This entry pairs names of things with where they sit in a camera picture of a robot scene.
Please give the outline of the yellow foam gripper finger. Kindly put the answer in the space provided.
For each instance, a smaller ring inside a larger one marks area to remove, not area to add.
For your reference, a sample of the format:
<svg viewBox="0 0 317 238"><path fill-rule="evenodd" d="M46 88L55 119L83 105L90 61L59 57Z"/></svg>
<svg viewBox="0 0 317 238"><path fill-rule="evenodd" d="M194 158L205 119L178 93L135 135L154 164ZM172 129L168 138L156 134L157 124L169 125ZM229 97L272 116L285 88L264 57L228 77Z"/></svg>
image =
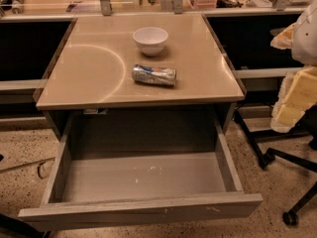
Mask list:
<svg viewBox="0 0 317 238"><path fill-rule="evenodd" d="M289 72L282 81L275 102L270 128L289 132L305 112L317 103L317 67L306 66L297 73Z"/></svg>

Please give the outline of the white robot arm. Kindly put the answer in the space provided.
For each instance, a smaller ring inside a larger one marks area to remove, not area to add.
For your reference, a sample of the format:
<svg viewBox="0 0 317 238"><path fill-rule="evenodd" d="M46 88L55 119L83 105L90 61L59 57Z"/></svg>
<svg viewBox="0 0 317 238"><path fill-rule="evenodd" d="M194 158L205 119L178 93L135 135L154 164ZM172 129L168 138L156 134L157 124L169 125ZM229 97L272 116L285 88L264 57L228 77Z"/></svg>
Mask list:
<svg viewBox="0 0 317 238"><path fill-rule="evenodd" d="M291 49L292 58L304 64L299 72L286 74L271 113L271 129L287 133L317 103L317 0L295 23L276 35L270 45L280 50Z"/></svg>

